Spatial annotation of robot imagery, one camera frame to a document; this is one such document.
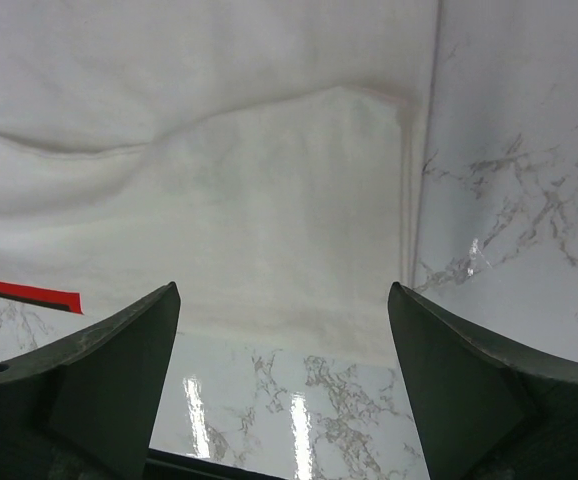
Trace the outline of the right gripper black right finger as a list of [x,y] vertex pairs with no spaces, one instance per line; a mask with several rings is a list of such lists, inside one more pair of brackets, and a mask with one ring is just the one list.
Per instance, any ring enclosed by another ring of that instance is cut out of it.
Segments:
[[388,315],[433,479],[578,479],[578,362],[394,283]]

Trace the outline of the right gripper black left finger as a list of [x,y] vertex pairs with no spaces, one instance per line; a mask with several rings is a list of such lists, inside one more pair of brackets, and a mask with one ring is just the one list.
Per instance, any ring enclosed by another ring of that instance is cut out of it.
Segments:
[[180,303],[169,283],[1,361],[0,479],[141,478]]

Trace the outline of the white t-shirt red print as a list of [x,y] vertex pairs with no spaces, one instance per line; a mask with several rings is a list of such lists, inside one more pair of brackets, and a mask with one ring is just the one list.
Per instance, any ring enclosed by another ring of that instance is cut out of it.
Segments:
[[0,282],[390,366],[435,1],[0,1]]

